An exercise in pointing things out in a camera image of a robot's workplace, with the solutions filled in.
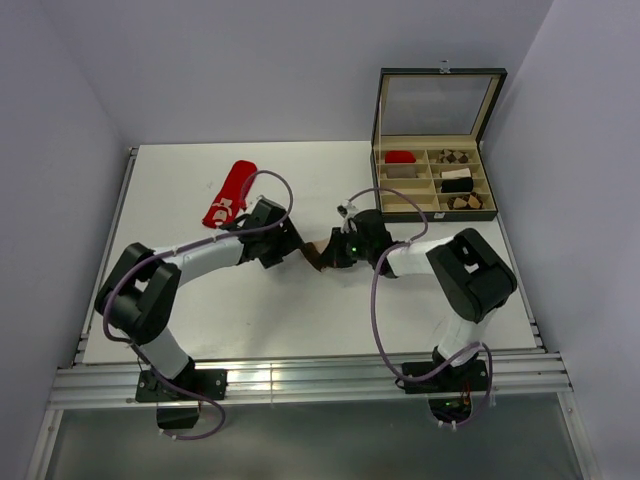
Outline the beige sock brown toe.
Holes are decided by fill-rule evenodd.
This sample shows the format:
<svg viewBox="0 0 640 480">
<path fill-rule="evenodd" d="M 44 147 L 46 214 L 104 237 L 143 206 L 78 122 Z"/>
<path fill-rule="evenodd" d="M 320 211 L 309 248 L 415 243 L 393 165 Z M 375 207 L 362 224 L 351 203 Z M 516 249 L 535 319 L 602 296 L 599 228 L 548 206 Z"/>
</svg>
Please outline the beige sock brown toe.
<svg viewBox="0 0 640 480">
<path fill-rule="evenodd" d="M 329 266 L 328 261 L 324 256 L 324 252 L 327 249 L 329 242 L 329 239 L 307 242 L 300 249 L 307 262 L 319 272 Z"/>
</svg>

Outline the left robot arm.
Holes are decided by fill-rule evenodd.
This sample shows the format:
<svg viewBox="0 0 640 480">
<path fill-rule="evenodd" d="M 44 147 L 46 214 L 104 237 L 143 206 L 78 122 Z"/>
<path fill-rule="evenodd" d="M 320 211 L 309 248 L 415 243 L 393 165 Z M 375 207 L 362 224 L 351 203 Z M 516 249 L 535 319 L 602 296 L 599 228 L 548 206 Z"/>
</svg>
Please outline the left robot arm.
<svg viewBox="0 0 640 480">
<path fill-rule="evenodd" d="M 180 347 L 168 323 L 178 289 L 215 270 L 257 260 L 264 268 L 281 263 L 303 240 L 286 210 L 262 198 L 251 212 L 203 239 L 165 250 L 136 242 L 121 254 L 101 286 L 94 309 L 104 332 L 114 327 L 120 339 L 159 377 L 159 388 L 172 399 L 191 394 L 195 361 Z"/>
</svg>

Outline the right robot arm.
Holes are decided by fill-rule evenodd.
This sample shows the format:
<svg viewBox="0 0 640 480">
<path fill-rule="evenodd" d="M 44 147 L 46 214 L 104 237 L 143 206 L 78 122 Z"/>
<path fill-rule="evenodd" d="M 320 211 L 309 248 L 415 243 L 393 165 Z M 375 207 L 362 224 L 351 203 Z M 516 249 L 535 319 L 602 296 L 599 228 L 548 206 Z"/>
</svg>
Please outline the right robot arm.
<svg viewBox="0 0 640 480">
<path fill-rule="evenodd" d="M 466 379 L 486 326 L 517 289 L 511 268 L 474 228 L 437 240 L 401 242 L 387 230 L 379 211 L 364 210 L 348 214 L 327 240 L 308 248 L 309 262 L 319 271 L 362 261 L 386 278 L 435 277 L 455 313 L 433 351 L 433 378 L 446 390 Z"/>
</svg>

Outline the red sock white pattern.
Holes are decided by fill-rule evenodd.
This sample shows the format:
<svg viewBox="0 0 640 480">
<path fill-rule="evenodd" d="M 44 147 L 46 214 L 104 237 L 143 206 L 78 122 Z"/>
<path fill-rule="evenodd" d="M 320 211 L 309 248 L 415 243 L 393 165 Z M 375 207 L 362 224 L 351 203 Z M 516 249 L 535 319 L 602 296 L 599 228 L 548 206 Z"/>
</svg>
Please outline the red sock white pattern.
<svg viewBox="0 0 640 480">
<path fill-rule="evenodd" d="M 246 209 L 246 198 L 257 171 L 258 168 L 253 162 L 236 161 L 207 213 L 202 218 L 202 225 L 216 229 L 235 220 L 238 214 Z"/>
</svg>

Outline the rolled red sock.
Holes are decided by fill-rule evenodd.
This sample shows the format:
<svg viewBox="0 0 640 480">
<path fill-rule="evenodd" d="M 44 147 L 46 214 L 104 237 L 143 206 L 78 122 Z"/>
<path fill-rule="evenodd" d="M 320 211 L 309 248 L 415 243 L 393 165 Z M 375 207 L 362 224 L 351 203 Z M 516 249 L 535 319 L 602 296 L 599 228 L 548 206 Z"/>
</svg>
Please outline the rolled red sock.
<svg viewBox="0 0 640 480">
<path fill-rule="evenodd" d="M 416 156 L 409 150 L 390 150 L 385 153 L 385 164 L 414 164 Z"/>
</svg>

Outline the rolled checkered sock lower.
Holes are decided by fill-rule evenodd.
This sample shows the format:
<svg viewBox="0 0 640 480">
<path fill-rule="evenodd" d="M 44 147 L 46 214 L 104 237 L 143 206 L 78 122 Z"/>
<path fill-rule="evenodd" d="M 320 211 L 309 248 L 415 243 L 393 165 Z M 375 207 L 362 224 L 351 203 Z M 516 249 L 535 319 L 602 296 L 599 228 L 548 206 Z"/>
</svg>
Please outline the rolled checkered sock lower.
<svg viewBox="0 0 640 480">
<path fill-rule="evenodd" d="M 446 205 L 449 210 L 453 211 L 482 210 L 484 201 L 477 192 L 470 192 L 465 195 L 450 197 Z"/>
</svg>

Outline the rolled checkered sock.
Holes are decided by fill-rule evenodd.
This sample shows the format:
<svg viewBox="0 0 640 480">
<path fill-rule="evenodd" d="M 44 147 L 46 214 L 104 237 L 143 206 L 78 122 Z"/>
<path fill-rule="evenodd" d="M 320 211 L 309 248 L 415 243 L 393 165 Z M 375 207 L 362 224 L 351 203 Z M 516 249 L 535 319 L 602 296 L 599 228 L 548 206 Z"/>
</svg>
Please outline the rolled checkered sock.
<svg viewBox="0 0 640 480">
<path fill-rule="evenodd" d="M 443 149 L 438 155 L 438 162 L 448 164 L 467 164 L 469 162 L 469 155 L 467 152 L 461 150 Z"/>
<path fill-rule="evenodd" d="M 465 195 L 450 197 L 446 205 L 449 210 L 453 211 L 482 210 L 484 201 L 477 192 L 470 192 Z"/>
</svg>

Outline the rolled checkered sock upper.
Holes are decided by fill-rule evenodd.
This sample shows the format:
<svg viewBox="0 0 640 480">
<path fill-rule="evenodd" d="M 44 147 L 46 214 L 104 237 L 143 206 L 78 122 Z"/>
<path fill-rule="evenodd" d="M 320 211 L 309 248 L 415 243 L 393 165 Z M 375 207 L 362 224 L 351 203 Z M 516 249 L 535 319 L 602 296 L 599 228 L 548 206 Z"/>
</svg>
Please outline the rolled checkered sock upper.
<svg viewBox="0 0 640 480">
<path fill-rule="evenodd" d="M 461 150 L 443 149 L 438 155 L 438 162 L 448 164 L 467 164 L 469 162 L 469 155 L 467 152 Z"/>
</svg>

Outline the rolled white black sock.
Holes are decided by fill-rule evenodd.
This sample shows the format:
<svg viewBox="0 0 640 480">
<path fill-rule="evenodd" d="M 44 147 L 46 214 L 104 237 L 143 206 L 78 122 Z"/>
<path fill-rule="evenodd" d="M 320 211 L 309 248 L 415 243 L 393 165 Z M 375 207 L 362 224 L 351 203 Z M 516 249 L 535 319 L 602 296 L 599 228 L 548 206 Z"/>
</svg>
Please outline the rolled white black sock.
<svg viewBox="0 0 640 480">
<path fill-rule="evenodd" d="M 471 178 L 472 173 L 469 168 L 463 168 L 458 170 L 446 170 L 440 173 L 443 180 L 456 180 L 462 178 Z"/>
</svg>

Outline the black compartment storage box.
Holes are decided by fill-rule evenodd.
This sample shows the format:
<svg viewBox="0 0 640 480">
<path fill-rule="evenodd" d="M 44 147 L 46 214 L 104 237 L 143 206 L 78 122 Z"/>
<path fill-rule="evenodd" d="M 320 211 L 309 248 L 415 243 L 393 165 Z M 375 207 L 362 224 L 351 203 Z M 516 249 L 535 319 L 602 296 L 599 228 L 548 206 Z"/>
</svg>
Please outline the black compartment storage box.
<svg viewBox="0 0 640 480">
<path fill-rule="evenodd" d="M 504 68 L 384 68 L 380 72 L 371 139 L 377 208 L 388 222 L 491 221 L 498 214 L 481 143 L 507 78 Z M 461 150 L 467 164 L 439 163 L 441 150 Z M 414 164 L 385 164 L 390 150 L 409 150 Z M 469 168 L 482 210 L 449 210 L 440 173 Z"/>
</svg>

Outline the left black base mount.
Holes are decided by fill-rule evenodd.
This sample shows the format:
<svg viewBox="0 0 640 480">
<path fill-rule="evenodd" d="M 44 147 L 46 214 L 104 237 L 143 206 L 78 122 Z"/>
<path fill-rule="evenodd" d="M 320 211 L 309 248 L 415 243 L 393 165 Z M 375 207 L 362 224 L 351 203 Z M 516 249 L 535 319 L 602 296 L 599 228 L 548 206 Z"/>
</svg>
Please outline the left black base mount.
<svg viewBox="0 0 640 480">
<path fill-rule="evenodd" d="M 165 434 L 177 438 L 206 438 L 219 432 L 226 423 L 226 412 L 219 404 L 225 398 L 225 369 L 193 369 L 175 379 L 167 379 L 154 369 L 143 370 L 138 377 L 134 400 L 156 405 L 156 424 Z M 192 430 L 204 415 L 205 406 L 219 413 L 211 431 L 195 434 Z"/>
</svg>

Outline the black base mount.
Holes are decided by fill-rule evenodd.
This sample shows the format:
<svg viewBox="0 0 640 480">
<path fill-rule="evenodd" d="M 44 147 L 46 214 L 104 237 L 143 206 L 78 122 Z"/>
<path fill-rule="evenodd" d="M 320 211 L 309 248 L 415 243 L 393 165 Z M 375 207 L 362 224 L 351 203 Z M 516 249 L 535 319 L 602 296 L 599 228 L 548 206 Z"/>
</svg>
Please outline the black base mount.
<svg viewBox="0 0 640 480">
<path fill-rule="evenodd" d="M 433 416 L 444 423 L 462 422 L 473 412 L 473 393 L 487 393 L 491 377 L 486 363 L 472 358 L 459 367 L 447 366 L 433 377 L 417 381 L 395 380 L 395 385 L 408 395 L 448 394 L 428 401 Z"/>
<path fill-rule="evenodd" d="M 156 424 L 165 434 L 177 438 L 206 438 L 219 432 L 226 423 L 226 412 L 219 404 L 225 398 L 225 369 L 193 369 L 175 379 L 167 379 L 154 369 L 143 370 L 138 377 L 134 400 L 156 405 Z M 192 430 L 204 415 L 205 406 L 219 413 L 211 431 L 195 434 Z"/>
</svg>

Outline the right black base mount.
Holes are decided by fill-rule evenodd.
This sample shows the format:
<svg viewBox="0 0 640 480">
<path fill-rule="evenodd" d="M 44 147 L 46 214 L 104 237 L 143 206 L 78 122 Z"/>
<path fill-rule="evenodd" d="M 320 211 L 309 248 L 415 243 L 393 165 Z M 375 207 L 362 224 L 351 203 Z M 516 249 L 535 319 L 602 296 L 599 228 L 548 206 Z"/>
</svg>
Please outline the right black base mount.
<svg viewBox="0 0 640 480">
<path fill-rule="evenodd" d="M 487 393 L 491 377 L 486 363 L 472 358 L 459 367 L 447 366 L 433 377 L 417 381 L 395 380 L 395 385 L 408 395 L 448 394 L 428 401 L 433 416 L 444 423 L 462 422 L 473 412 L 473 393 Z"/>
</svg>

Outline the aluminium frame rail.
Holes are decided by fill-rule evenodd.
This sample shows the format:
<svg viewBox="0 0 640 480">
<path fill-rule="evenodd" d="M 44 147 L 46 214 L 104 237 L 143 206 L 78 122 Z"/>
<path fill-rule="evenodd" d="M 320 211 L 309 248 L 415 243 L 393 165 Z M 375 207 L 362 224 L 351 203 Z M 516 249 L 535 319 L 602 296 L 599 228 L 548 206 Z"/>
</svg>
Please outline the aluminium frame rail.
<svg viewBox="0 0 640 480">
<path fill-rule="evenodd" d="M 406 399 L 394 376 L 373 356 L 329 359 L 204 362 L 227 371 L 223 405 Z M 57 372 L 47 407 L 81 410 L 137 407 L 135 364 L 85 365 Z M 497 354 L 493 393 L 529 395 L 573 390 L 558 353 Z"/>
</svg>

